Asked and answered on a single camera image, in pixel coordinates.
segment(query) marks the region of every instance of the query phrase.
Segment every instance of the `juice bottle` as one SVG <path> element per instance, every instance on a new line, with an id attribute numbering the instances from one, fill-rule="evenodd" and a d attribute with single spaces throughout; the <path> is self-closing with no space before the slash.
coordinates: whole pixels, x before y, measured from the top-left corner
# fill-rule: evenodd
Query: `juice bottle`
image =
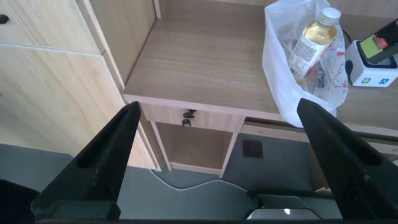
<path id="1" fill-rule="evenodd" d="M 321 58 L 322 53 L 335 38 L 337 24 L 341 12 L 332 7 L 322 9 L 318 20 L 304 28 L 303 35 L 298 40 L 289 58 L 289 69 L 296 82 L 302 82 L 308 71 Z"/>

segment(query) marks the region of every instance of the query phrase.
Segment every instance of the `white plastic bag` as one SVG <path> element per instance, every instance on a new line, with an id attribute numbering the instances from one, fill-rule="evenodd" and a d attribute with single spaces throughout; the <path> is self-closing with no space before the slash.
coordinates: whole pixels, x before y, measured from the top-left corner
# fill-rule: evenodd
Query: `white plastic bag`
<path id="1" fill-rule="evenodd" d="M 278 0 L 267 6 L 266 39 L 262 53 L 262 67 L 272 97 L 286 122 L 302 128 L 296 112 L 301 98 L 314 101 L 336 116 L 336 109 L 344 103 L 347 92 L 345 71 L 345 43 L 339 25 L 332 46 L 320 60 L 314 94 L 303 91 L 295 82 L 287 62 L 304 28 L 315 21 L 327 0 Z"/>

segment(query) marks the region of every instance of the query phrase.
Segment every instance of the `wood grain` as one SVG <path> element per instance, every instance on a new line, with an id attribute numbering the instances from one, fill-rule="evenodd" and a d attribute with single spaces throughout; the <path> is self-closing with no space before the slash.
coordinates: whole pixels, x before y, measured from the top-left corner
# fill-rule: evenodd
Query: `wood grain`
<path id="1" fill-rule="evenodd" d="M 147 148 L 147 144 L 144 142 L 142 134 L 137 131 L 132 144 L 128 166 L 140 167 L 145 169 L 161 170 L 154 161 Z"/>
<path id="2" fill-rule="evenodd" d="M 226 143 L 228 145 L 228 148 L 226 149 L 226 152 L 225 152 L 223 167 L 221 168 L 221 172 L 220 172 L 220 178 L 223 178 L 223 176 L 224 176 L 225 169 L 226 169 L 226 166 L 228 165 L 229 158 L 231 157 L 231 153 L 234 148 L 238 134 L 239 133 L 233 133 L 231 136 L 231 140 L 226 139 L 226 140 L 229 140 L 229 142 Z"/>
<path id="3" fill-rule="evenodd" d="M 153 163 L 156 166 L 157 170 L 162 170 L 165 159 L 162 153 L 162 150 L 159 146 L 159 142 L 156 137 L 156 133 L 150 123 L 145 119 L 144 113 L 141 110 L 141 118 L 139 122 L 139 127 L 137 131 L 140 133 L 142 140 L 146 145 L 146 149 L 150 154 Z"/>
<path id="4" fill-rule="evenodd" d="M 170 163 L 221 170 L 229 146 L 225 143 L 232 133 L 164 123 L 156 126 Z"/>
<path id="5" fill-rule="evenodd" d="M 365 29 L 358 25 L 362 19 L 345 21 L 347 32 Z M 261 65 L 264 29 L 261 6 L 167 1 L 167 12 L 155 22 L 124 95 L 145 103 L 168 101 L 280 120 Z M 353 131 L 398 138 L 397 86 L 352 87 L 338 119 Z"/>
<path id="6" fill-rule="evenodd" d="M 100 54 L 73 0 L 0 0 L 0 42 Z"/>
<path id="7" fill-rule="evenodd" d="M 169 169 L 169 171 L 172 170 L 172 167 L 170 165 L 170 161 L 169 158 L 167 157 L 167 153 L 166 150 L 164 149 L 164 145 L 162 142 L 162 138 L 160 136 L 159 130 L 157 129 L 156 123 L 154 121 L 151 121 L 150 124 L 152 125 L 152 129 L 154 130 L 155 136 L 156 136 L 156 140 L 157 143 L 159 144 L 160 150 L 162 151 L 162 155 L 164 158 L 164 162 L 166 163 L 167 168 Z"/>
<path id="8" fill-rule="evenodd" d="M 243 124 L 241 133 L 266 136 L 270 138 L 287 139 L 292 141 L 310 142 L 303 129 L 282 127 L 271 124 L 245 122 Z M 365 138 L 364 140 L 380 153 L 398 155 L 398 142 L 381 141 L 378 139 L 369 138 Z"/>
<path id="9" fill-rule="evenodd" d="M 188 112 L 186 108 L 149 105 L 146 103 L 141 103 L 141 107 L 145 117 L 149 121 L 176 125 L 182 125 L 182 120 L 184 119 L 183 114 Z M 240 131 L 245 119 L 244 116 L 208 111 L 196 111 L 194 112 L 194 116 L 194 118 L 190 119 L 193 128 L 206 128 L 230 132 Z"/>
<path id="10" fill-rule="evenodd" d="M 153 2 L 90 0 L 90 4 L 95 13 L 91 19 L 99 24 L 96 31 L 102 33 L 101 41 L 125 83 L 155 21 Z"/>
<path id="11" fill-rule="evenodd" d="M 168 2 L 124 92 L 277 113 L 261 66 L 263 8 L 190 2 Z"/>
<path id="12" fill-rule="evenodd" d="M 0 52 L 1 103 L 61 152 L 76 155 L 124 106 L 100 55 L 7 44 Z"/>
<path id="13" fill-rule="evenodd" d="M 30 127 L 1 104 L 0 97 L 0 143 L 45 151 L 59 151 L 46 136 Z"/>

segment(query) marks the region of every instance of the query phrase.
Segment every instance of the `white sticker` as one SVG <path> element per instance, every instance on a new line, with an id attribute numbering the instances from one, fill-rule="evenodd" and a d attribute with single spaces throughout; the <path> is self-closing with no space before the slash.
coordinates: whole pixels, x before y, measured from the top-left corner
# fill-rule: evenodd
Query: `white sticker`
<path id="1" fill-rule="evenodd" d="M 322 52 L 327 47 L 328 44 L 319 45 L 301 36 L 289 59 L 289 69 L 293 76 L 299 79 L 305 78 L 307 72 L 320 59 Z"/>

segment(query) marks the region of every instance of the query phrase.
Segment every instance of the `wooden shelf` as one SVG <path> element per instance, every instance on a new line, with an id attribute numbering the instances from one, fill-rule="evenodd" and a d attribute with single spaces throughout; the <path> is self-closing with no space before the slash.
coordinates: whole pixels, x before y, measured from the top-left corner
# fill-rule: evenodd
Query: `wooden shelf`
<path id="1" fill-rule="evenodd" d="M 173 168 L 219 175 L 232 133 L 156 123 Z"/>
<path id="2" fill-rule="evenodd" d="M 341 24 L 365 36 L 390 19 L 343 15 Z M 172 0 L 152 28 L 126 84 L 129 100 L 225 111 L 283 121 L 262 69 L 264 7 Z M 398 138 L 398 82 L 389 88 L 349 87 L 338 118 L 354 131 Z"/>

